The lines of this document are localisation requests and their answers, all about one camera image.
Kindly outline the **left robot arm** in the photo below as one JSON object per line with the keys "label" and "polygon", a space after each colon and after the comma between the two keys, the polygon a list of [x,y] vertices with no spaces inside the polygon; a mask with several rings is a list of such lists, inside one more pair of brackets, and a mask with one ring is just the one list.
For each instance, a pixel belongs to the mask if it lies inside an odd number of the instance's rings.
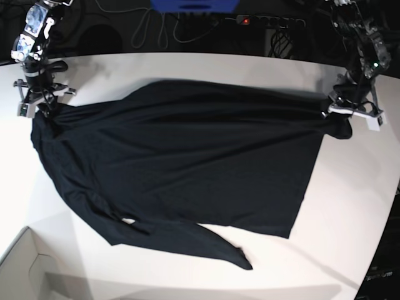
{"label": "left robot arm", "polygon": [[379,131],[386,123],[379,107],[376,78],[391,63],[389,46],[384,40],[387,28],[377,1],[330,1],[331,23],[352,49],[344,74],[337,75],[336,84],[322,105],[321,115],[357,116],[367,122],[371,131]]}

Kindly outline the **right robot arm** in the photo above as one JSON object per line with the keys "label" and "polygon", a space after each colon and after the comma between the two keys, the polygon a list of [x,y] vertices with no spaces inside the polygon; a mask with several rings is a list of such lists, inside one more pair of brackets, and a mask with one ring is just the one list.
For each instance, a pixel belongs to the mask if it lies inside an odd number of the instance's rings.
{"label": "right robot arm", "polygon": [[25,77],[13,83],[21,97],[17,109],[20,117],[34,118],[37,110],[49,116],[57,109],[60,97],[76,95],[67,84],[54,82],[56,73],[68,70],[67,63],[48,60],[51,28],[63,19],[61,7],[72,3],[37,1],[27,11],[24,29],[11,50],[11,58],[21,65]]}

